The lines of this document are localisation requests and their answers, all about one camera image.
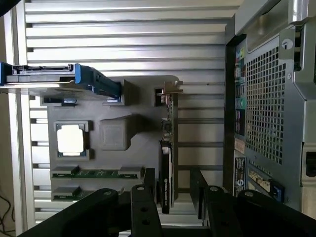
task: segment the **ventilation grille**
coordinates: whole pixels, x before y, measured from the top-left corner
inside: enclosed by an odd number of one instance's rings
[[[249,164],[253,165],[254,167],[256,167],[257,169],[259,169],[260,171],[264,172],[265,174],[269,175],[270,177],[272,177],[272,173],[270,171],[268,171],[267,169],[265,169],[264,167],[256,164],[254,161],[249,160]]]
[[[246,69],[246,145],[282,164],[286,64],[279,64],[276,47],[247,63]]]

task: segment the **usb port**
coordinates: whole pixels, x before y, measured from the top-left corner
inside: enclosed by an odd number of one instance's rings
[[[245,86],[242,85],[242,86],[241,86],[241,95],[244,95],[244,94],[245,94]]]

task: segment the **blue drive tray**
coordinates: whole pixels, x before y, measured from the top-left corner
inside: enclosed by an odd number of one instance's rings
[[[121,83],[80,64],[56,67],[0,63],[0,92],[71,99],[111,98],[119,101]]]

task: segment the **metal mesh grille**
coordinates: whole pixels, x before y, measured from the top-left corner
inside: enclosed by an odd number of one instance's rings
[[[246,145],[282,164],[286,64],[279,64],[276,47],[247,63],[246,69]]]

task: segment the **green circuit board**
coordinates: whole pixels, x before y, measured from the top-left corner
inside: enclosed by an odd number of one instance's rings
[[[90,195],[91,193],[93,193],[94,191],[80,191],[77,194],[74,194],[72,196],[67,196],[67,195],[55,195],[53,197],[54,201],[78,201],[88,195]]]
[[[55,173],[53,178],[137,179],[137,174],[119,174],[118,170],[80,169],[72,174]]]

